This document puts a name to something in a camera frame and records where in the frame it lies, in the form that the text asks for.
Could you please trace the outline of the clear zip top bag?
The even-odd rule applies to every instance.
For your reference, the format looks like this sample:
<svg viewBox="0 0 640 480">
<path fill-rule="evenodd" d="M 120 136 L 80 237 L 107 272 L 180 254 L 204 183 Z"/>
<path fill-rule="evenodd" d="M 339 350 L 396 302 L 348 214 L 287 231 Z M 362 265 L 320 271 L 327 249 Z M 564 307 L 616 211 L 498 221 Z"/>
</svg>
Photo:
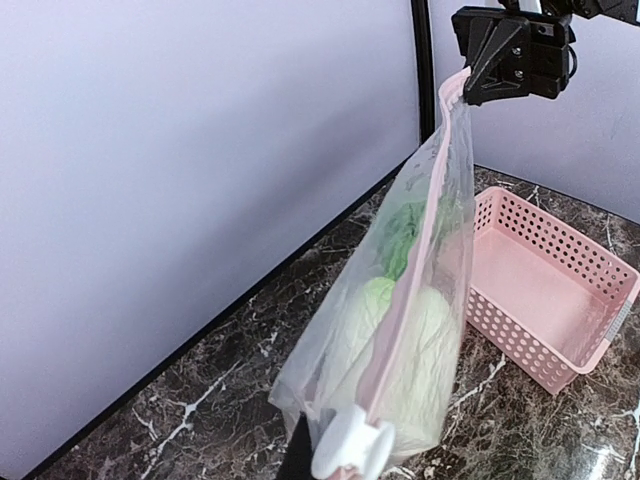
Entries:
<svg viewBox="0 0 640 480">
<path fill-rule="evenodd" d="M 281 479 L 376 479 L 440 442 L 473 260 L 470 74 L 442 83 L 439 127 L 276 377 L 269 400 L 289 432 Z"/>
</svg>

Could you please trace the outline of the green toy leaf vegetable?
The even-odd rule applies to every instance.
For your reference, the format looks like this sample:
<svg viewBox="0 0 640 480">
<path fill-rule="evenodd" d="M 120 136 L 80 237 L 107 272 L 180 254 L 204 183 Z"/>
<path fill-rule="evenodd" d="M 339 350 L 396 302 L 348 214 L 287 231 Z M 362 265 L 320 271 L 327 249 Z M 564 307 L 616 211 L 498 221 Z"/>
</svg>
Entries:
<svg viewBox="0 0 640 480">
<path fill-rule="evenodd" d="M 437 245 L 458 226 L 459 207 L 460 202 L 451 195 L 444 194 L 439 199 L 432 232 L 432 238 L 436 239 Z M 422 227 L 425 208 L 425 201 L 405 203 L 384 225 L 382 241 L 377 249 L 377 260 L 382 266 L 385 277 L 397 281 L 406 269 L 409 251 Z"/>
</svg>

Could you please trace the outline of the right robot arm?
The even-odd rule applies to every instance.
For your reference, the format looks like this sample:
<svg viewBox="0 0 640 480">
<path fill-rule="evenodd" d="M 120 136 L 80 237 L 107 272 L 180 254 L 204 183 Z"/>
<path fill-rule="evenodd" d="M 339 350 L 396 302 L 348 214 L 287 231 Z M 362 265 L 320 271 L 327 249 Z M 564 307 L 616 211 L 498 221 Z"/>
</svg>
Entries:
<svg viewBox="0 0 640 480">
<path fill-rule="evenodd" d="M 637 1 L 501 1 L 497 7 L 464 6 L 452 16 L 460 54 L 470 75 L 463 97 L 489 101 L 535 95 L 555 99 L 577 71 L 573 16 L 605 16 L 639 25 Z"/>
</svg>

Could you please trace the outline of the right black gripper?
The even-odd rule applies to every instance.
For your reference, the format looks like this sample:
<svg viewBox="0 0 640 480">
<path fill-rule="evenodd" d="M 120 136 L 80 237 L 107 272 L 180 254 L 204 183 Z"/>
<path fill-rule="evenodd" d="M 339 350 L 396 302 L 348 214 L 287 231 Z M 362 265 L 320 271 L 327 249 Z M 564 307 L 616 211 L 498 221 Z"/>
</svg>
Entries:
<svg viewBox="0 0 640 480">
<path fill-rule="evenodd" d="M 451 21 L 471 69 L 464 86 L 469 105 L 529 95 L 555 99 L 575 74 L 569 15 L 465 6 Z"/>
</svg>

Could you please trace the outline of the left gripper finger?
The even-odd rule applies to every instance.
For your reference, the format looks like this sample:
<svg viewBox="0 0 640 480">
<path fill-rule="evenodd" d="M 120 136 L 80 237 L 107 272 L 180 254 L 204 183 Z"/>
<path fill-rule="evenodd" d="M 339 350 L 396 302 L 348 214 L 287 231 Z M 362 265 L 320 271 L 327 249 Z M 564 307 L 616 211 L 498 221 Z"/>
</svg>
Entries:
<svg viewBox="0 0 640 480">
<path fill-rule="evenodd" d="M 277 472 L 277 480 L 315 480 L 311 474 L 312 458 L 309 426 L 306 416 L 301 414 Z"/>
</svg>

